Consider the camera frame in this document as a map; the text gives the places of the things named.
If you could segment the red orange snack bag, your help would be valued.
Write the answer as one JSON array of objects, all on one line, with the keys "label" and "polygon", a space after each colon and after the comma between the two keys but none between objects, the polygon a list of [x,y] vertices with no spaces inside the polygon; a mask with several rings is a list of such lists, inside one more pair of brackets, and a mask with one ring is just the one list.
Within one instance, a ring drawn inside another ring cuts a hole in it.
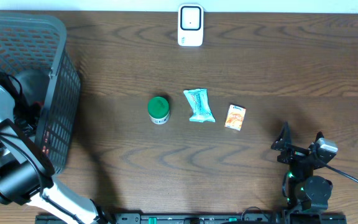
[{"label": "red orange snack bag", "polygon": [[49,141],[50,141],[50,132],[45,131],[42,139],[42,152],[47,156],[49,154]]}]

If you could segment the orange small carton box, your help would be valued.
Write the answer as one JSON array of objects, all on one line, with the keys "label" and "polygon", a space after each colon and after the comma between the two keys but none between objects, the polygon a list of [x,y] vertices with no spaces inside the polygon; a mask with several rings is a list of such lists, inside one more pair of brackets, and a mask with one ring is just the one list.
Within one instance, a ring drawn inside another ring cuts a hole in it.
[{"label": "orange small carton box", "polygon": [[246,109],[236,105],[230,105],[224,126],[240,131],[246,115]]}]

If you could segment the teal snack packet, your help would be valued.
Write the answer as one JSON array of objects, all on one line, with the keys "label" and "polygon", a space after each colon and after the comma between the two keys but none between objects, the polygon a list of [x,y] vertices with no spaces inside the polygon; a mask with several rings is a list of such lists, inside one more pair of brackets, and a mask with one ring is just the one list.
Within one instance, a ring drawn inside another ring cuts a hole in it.
[{"label": "teal snack packet", "polygon": [[189,121],[199,123],[203,123],[205,121],[212,123],[216,122],[211,108],[209,107],[207,89],[199,88],[194,90],[184,90],[183,94],[188,100],[193,112]]}]

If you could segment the green lid jar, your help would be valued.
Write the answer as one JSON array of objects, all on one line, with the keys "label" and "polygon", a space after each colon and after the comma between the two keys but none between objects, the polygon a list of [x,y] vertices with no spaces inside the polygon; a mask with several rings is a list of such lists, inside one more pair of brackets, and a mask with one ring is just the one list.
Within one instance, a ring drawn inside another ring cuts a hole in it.
[{"label": "green lid jar", "polygon": [[170,118],[168,101],[161,96],[156,96],[149,100],[147,111],[151,122],[154,124],[165,124]]}]

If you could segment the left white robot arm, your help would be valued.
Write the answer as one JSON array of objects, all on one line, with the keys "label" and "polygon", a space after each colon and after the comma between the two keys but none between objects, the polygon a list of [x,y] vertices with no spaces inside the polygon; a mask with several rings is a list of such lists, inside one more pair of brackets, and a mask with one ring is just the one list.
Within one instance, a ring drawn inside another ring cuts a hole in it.
[{"label": "left white robot arm", "polygon": [[52,149],[67,146],[69,130],[48,130],[43,118],[50,78],[29,70],[0,72],[0,203],[39,207],[65,223],[114,223],[99,205],[56,177]]}]

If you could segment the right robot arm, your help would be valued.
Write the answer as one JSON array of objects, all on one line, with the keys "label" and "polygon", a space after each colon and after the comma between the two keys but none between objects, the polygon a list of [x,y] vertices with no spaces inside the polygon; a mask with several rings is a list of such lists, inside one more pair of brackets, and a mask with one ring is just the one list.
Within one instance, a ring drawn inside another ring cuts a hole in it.
[{"label": "right robot arm", "polygon": [[278,162],[288,165],[282,184],[282,194],[287,198],[288,209],[292,213],[319,213],[327,210],[333,184],[328,179],[314,175],[314,171],[324,167],[336,156],[336,143],[318,132],[309,147],[295,146],[292,144],[289,125],[285,122],[271,149],[280,152]]}]

